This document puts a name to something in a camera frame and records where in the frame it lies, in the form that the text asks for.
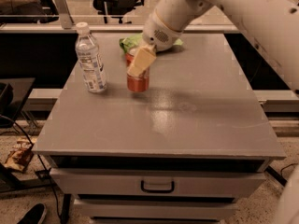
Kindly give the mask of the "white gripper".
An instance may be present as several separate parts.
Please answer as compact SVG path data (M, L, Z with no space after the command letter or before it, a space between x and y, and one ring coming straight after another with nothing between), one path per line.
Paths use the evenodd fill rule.
M155 50L170 49L181 34L181 31L169 28L154 10L145 22L142 32L143 43L150 46L141 46L137 49L127 69L127 74L131 77L139 77L156 60Z

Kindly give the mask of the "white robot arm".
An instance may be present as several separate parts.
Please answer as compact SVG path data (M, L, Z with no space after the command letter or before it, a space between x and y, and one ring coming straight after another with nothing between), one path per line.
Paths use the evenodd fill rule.
M293 91L299 92L299 7L289 0L160 0L127 74L139 77L191 21L217 7Z

